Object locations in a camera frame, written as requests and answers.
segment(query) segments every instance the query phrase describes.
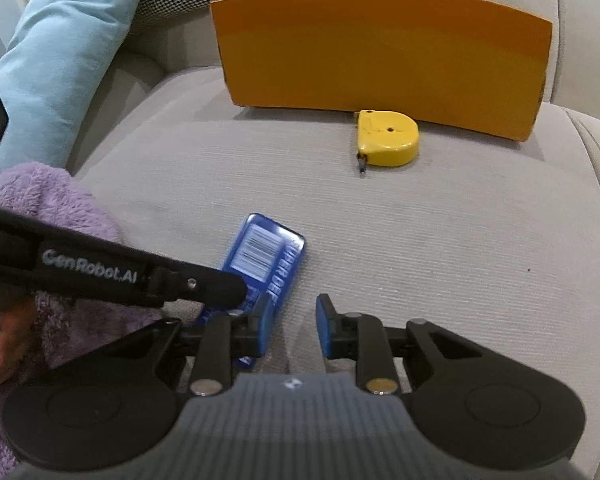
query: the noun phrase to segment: orange board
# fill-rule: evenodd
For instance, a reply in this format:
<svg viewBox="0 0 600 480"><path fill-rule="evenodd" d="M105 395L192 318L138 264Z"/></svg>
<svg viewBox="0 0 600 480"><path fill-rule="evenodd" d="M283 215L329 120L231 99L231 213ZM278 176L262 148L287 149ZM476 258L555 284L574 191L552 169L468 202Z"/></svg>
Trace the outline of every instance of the orange board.
<svg viewBox="0 0 600 480"><path fill-rule="evenodd" d="M401 112L526 140L551 22L485 0L219 0L237 105Z"/></svg>

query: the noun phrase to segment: white barcode label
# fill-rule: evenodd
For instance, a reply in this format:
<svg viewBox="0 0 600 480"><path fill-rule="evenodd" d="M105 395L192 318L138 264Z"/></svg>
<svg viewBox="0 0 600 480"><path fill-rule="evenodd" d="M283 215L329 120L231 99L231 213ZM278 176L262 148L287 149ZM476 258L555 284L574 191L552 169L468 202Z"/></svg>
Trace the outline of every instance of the white barcode label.
<svg viewBox="0 0 600 480"><path fill-rule="evenodd" d="M252 224L235 251L231 267L259 282L266 282L282 242L281 236Z"/></svg>

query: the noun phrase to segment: beige couch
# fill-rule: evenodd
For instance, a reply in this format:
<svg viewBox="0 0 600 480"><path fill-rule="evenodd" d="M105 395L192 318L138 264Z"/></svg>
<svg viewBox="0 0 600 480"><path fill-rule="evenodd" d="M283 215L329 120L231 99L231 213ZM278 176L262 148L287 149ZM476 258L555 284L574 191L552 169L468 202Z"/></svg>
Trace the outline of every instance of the beige couch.
<svg viewBox="0 0 600 480"><path fill-rule="evenodd" d="M554 24L524 144L422 123L417 161L360 178L350 114L231 103L200 11L123 45L69 169L140 248L217 265L253 211L306 235L265 369L324 370L320 292L427 317L574 388L573 463L600 478L600 0L493 1Z"/></svg>

